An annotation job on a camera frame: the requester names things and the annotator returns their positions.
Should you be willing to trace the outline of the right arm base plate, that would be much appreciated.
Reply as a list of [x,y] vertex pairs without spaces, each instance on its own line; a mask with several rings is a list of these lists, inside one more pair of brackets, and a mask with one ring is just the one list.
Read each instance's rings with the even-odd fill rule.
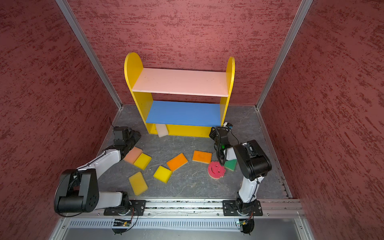
[[262,206],[258,200],[254,200],[250,203],[243,203],[241,199],[223,200],[222,204],[224,216],[263,216]]

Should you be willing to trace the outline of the cream white sponge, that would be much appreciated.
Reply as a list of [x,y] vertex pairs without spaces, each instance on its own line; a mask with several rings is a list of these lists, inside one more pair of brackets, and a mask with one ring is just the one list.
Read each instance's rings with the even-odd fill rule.
[[167,129],[167,125],[165,124],[156,124],[156,130],[159,138],[169,135],[169,131]]

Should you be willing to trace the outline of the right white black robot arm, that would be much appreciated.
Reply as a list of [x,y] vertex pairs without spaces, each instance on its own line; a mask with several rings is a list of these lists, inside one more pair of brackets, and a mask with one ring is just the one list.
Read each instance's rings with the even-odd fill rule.
[[228,133],[231,127],[213,127],[209,134],[214,140],[217,161],[210,167],[218,178],[224,173],[225,163],[236,160],[243,174],[243,182],[235,201],[223,201],[226,216],[261,216],[261,204],[257,191],[264,177],[272,170],[272,164],[256,140],[232,146]]

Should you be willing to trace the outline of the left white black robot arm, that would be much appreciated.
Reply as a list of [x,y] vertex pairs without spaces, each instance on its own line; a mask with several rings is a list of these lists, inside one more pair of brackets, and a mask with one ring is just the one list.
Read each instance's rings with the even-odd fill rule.
[[104,209],[105,213],[125,216],[134,208],[126,192],[101,192],[99,177],[122,161],[141,138],[138,131],[129,127],[114,127],[114,142],[87,164],[64,171],[55,192],[54,211],[60,215],[90,213]]

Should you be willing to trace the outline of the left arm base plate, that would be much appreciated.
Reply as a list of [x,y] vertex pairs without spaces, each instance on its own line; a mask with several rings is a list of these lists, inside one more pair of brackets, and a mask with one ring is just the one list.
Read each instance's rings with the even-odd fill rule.
[[132,217],[142,216],[146,207],[146,200],[129,200],[127,207],[105,208],[104,216]]

